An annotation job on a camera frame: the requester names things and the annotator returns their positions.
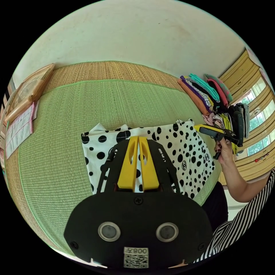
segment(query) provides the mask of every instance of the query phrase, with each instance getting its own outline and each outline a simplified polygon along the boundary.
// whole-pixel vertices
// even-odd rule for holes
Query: window
[[[268,136],[257,142],[256,144],[247,148],[247,156],[256,154],[257,152],[263,150],[271,142],[275,140],[275,130],[273,130]]]
[[[254,100],[266,87],[266,83],[260,77],[260,79],[256,82],[253,87],[248,90],[240,99],[238,99],[234,104],[236,103],[244,103],[244,104],[249,104],[252,100]]]
[[[260,126],[264,121],[266,121],[275,111],[275,102],[271,100],[266,108],[259,113],[256,117],[250,120],[250,131],[254,130]],[[239,153],[238,156],[235,156],[235,160],[240,160],[246,157],[249,157],[257,152],[263,150],[270,143],[275,140],[275,130],[273,130],[268,136],[257,142],[256,144],[248,147],[242,153]]]
[[[274,100],[271,100],[270,103],[267,105],[267,107],[261,113],[259,113],[256,117],[250,120],[249,131],[253,131],[255,128],[257,128],[262,123],[264,123],[264,121],[266,121],[272,115],[274,110],[275,110]]]

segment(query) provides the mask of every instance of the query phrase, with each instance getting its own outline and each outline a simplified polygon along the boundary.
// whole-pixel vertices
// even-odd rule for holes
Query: orange cloth
[[[192,101],[195,103],[195,105],[203,115],[210,115],[202,100],[198,98],[180,78],[178,79],[178,84],[185,90],[185,92],[189,95],[189,97],[192,99]]]

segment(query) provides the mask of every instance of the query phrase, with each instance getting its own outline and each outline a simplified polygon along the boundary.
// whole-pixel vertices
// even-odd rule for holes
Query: qr code
[[[124,267],[128,268],[148,268],[148,255],[124,254]]]

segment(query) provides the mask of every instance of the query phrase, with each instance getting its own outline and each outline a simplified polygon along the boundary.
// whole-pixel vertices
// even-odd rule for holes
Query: black pants
[[[207,213],[213,232],[228,221],[228,205],[223,186],[217,182],[202,208]]]

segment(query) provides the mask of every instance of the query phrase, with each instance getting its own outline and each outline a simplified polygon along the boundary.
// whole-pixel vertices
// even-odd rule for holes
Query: green tatami mat
[[[23,190],[37,223],[45,234],[72,254],[63,232],[73,208],[92,194],[81,133],[98,123],[107,130],[123,124],[150,127],[192,118],[204,123],[201,113],[185,93],[149,83],[123,80],[84,81],[55,88],[40,100],[34,133],[19,147]],[[204,136],[214,155],[214,141]],[[195,197],[203,204],[221,167]]]

